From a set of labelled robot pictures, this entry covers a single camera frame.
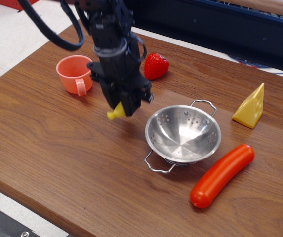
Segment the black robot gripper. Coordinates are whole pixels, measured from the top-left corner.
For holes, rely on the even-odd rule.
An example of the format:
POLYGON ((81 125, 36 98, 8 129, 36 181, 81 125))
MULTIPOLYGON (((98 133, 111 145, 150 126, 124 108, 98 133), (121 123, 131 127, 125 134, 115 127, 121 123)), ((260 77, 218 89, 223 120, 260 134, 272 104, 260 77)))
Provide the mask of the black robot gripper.
POLYGON ((94 46, 94 53, 99 61, 87 66, 112 109, 121 101, 129 117, 141 106, 142 100, 153 101, 152 85, 141 75, 140 61, 126 44, 112 49, 94 46))

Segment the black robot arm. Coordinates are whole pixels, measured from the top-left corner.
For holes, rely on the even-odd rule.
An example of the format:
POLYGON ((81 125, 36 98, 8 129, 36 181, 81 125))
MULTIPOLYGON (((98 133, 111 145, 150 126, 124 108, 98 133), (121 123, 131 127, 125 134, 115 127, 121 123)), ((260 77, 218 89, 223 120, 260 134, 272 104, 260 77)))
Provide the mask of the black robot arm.
POLYGON ((92 36, 98 62, 88 63, 91 77, 101 86, 111 106, 122 105, 126 116, 132 116, 142 101, 153 100, 152 84, 140 73, 147 55, 143 41, 135 35, 133 12, 122 0, 63 0, 75 6, 78 16, 92 36))

